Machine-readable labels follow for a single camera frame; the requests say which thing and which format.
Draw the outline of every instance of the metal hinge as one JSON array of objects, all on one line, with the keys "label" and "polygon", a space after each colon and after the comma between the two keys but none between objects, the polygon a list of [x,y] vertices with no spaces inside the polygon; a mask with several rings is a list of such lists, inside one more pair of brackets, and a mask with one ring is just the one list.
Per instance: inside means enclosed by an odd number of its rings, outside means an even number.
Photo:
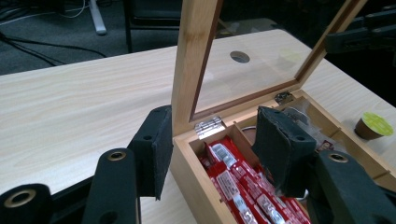
[{"label": "metal hinge", "polygon": [[279,94],[277,94],[275,96],[275,101],[279,105],[286,104],[286,103],[291,102],[293,100],[294,100],[293,95],[290,92],[288,92],[288,91],[281,92],[281,93],[279,93]]},{"label": "metal hinge", "polygon": [[214,133],[223,131],[224,129],[225,127],[219,116],[195,124],[195,131],[197,132],[199,139],[206,138]]}]

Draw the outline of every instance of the glass lid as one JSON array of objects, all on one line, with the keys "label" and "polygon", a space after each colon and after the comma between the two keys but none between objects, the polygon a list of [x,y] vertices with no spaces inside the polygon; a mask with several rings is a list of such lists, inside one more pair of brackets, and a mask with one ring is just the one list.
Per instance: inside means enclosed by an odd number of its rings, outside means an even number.
[{"label": "glass lid", "polygon": [[299,70],[344,3],[224,1],[192,116],[298,84]]}]

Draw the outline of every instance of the red package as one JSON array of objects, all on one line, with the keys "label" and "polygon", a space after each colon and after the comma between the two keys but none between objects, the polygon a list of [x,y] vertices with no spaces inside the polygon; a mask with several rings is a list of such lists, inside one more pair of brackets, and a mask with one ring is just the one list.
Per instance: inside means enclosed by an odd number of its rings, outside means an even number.
[{"label": "red package", "polygon": [[300,207],[295,198],[287,198],[287,197],[280,197],[280,199],[286,204],[286,206],[293,211],[294,215],[300,220],[303,224],[311,224],[311,221],[306,214],[306,212]]},{"label": "red package", "polygon": [[268,171],[265,171],[264,167],[262,167],[261,164],[254,167],[254,170],[256,171],[257,175],[262,179],[262,181],[265,182],[266,187],[269,188],[268,191],[276,194],[275,187],[272,184],[274,182],[274,179],[272,178],[271,174],[269,174]]},{"label": "red package", "polygon": [[212,162],[209,160],[206,154],[198,156],[198,160],[201,162],[202,166],[204,166],[206,170],[208,170],[212,166]]},{"label": "red package", "polygon": [[292,211],[273,192],[273,186],[245,161],[229,136],[207,145],[208,157],[214,162],[224,161],[230,172],[275,224],[300,223]]},{"label": "red package", "polygon": [[238,223],[270,223],[224,162],[211,166],[207,173]]}]

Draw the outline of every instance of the wooden lid frame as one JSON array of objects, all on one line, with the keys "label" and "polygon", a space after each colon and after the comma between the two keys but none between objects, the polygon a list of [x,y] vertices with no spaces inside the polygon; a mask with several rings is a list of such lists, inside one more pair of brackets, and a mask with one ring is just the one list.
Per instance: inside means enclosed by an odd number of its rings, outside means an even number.
[{"label": "wooden lid frame", "polygon": [[282,91],[299,90],[326,55],[325,36],[344,31],[366,2],[367,0],[345,1],[299,68],[294,80],[195,113],[222,0],[184,0],[172,92],[174,136],[193,130],[195,123],[209,117],[230,116],[273,99]]}]

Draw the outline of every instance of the light wood tabletop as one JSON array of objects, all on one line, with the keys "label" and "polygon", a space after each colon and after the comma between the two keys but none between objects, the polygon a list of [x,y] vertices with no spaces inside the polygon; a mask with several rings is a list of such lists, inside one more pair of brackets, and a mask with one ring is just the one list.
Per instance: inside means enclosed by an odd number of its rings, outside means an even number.
[{"label": "light wood tabletop", "polygon": [[[0,76],[0,193],[42,183],[59,192],[127,147],[149,111],[171,104],[177,47]],[[365,111],[396,127],[396,108],[327,61],[303,85],[353,131]],[[396,135],[366,142],[396,167]],[[172,174],[162,199],[142,198],[143,223],[196,223]]]}]

